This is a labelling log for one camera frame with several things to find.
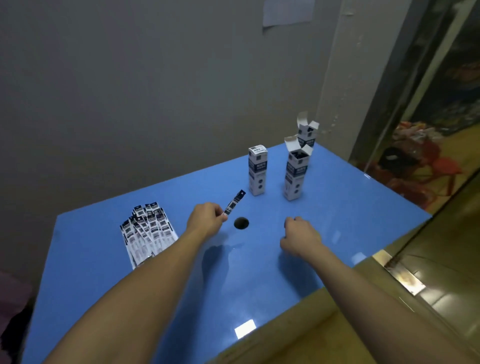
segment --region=left arm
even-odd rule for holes
[[[185,233],[127,275],[67,332],[44,364],[148,363],[175,312],[202,243],[227,217],[197,205]]]

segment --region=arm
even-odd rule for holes
[[[185,233],[127,275],[67,332],[45,360],[54,363],[147,363],[170,322],[202,243],[227,216],[197,205]]]
[[[446,337],[343,264],[308,221],[285,221],[282,249],[306,260],[379,363],[473,363]]]

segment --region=forearm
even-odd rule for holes
[[[441,333],[324,245],[304,258],[379,363],[470,363]]]
[[[108,291],[45,363],[146,363],[167,327],[204,239],[185,233]]]

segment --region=person's left hand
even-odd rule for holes
[[[210,238],[228,219],[222,212],[220,205],[211,202],[195,206],[187,221],[187,232],[201,234],[204,240]]]

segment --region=pile of packets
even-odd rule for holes
[[[156,202],[134,207],[132,216],[120,225],[120,230],[133,269],[178,239],[165,211]]]

